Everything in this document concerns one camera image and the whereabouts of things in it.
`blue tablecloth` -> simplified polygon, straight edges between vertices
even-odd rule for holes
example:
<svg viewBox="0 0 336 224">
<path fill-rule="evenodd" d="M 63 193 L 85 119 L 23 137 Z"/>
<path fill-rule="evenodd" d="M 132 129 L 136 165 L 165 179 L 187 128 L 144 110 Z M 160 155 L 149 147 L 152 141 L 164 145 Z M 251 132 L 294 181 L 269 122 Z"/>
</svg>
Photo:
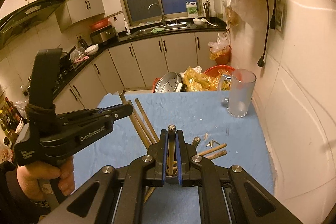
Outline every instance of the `blue tablecloth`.
<svg viewBox="0 0 336 224">
<path fill-rule="evenodd" d="M 250 105 L 244 118 L 233 118 L 221 105 L 222 98 L 227 95 L 227 92 L 155 93 L 130 94 L 126 95 L 126 99 L 132 100 L 136 107 L 134 99 L 139 98 L 158 135 L 161 129 L 175 124 L 177 130 L 183 130 L 187 143 L 191 143 L 196 136 L 201 137 L 198 152 L 208 149 L 205 145 L 212 139 L 227 143 L 227 155 L 213 162 L 224 167 L 241 165 L 266 190 L 274 194 L 269 155 L 254 107 Z M 98 107 L 120 103 L 118 95 L 107 94 Z M 77 188 L 105 165 L 122 167 L 146 154 L 129 118 L 116 121 L 113 128 L 112 133 L 75 155 Z M 204 141 L 206 132 L 209 137 Z M 154 191 L 143 210 L 144 224 L 200 222 L 196 187 L 182 188 L 166 183 L 164 187 Z"/>
</svg>

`human hand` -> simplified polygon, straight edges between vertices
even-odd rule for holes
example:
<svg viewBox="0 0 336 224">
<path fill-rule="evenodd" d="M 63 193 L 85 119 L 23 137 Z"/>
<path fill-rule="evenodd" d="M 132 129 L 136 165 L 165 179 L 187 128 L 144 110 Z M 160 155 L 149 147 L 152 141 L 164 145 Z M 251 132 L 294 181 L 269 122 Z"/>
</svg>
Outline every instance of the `human hand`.
<svg viewBox="0 0 336 224">
<path fill-rule="evenodd" d="M 17 168 L 17 181 L 25 195 L 33 201 L 45 200 L 38 179 L 56 179 L 60 177 L 58 188 L 68 196 L 75 190 L 74 157 L 71 156 L 59 168 L 36 161 Z"/>
</svg>

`frosted glass mug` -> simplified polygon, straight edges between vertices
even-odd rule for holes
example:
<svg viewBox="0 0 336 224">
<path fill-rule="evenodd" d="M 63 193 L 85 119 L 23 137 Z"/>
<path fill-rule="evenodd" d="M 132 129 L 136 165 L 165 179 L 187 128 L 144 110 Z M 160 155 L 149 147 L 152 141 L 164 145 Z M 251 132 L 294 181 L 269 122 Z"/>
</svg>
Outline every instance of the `frosted glass mug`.
<svg viewBox="0 0 336 224">
<path fill-rule="evenodd" d="M 228 112 L 231 116 L 242 118 L 246 116 L 251 103 L 252 94 L 257 77 L 246 69 L 237 69 L 232 76 L 223 75 L 218 83 L 217 90 L 221 90 L 224 81 L 231 81 L 229 98 L 224 98 L 228 104 Z"/>
</svg>

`faucet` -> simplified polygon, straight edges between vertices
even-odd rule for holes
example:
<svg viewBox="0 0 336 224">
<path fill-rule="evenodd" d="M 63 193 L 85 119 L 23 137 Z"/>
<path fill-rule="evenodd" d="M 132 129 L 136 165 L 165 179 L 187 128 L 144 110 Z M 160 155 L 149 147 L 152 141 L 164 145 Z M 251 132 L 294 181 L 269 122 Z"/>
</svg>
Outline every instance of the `faucet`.
<svg viewBox="0 0 336 224">
<path fill-rule="evenodd" d="M 161 10 L 161 16 L 162 16 L 161 23 L 162 23 L 163 27 L 166 27 L 166 26 L 167 26 L 167 24 L 166 24 L 166 17 L 165 17 L 165 15 L 164 15 L 164 13 L 163 13 L 163 9 L 162 9 L 162 7 L 161 7 L 159 4 L 157 4 L 157 3 L 153 3 L 153 4 L 149 5 L 149 7 L 148 7 L 148 11 L 150 10 L 150 8 L 151 8 L 153 5 L 157 5 L 158 7 L 160 7 L 160 10 Z"/>
</svg>

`black sleeve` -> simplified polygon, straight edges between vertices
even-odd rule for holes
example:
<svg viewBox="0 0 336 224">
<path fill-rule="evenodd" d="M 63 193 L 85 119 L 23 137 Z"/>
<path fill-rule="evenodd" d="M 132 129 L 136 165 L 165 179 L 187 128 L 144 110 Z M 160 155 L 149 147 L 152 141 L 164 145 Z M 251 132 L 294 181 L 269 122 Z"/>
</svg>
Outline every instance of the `black sleeve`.
<svg viewBox="0 0 336 224">
<path fill-rule="evenodd" d="M 37 223 L 46 214 L 25 196 L 16 177 L 16 168 L 10 162 L 0 164 L 0 223 Z"/>
</svg>

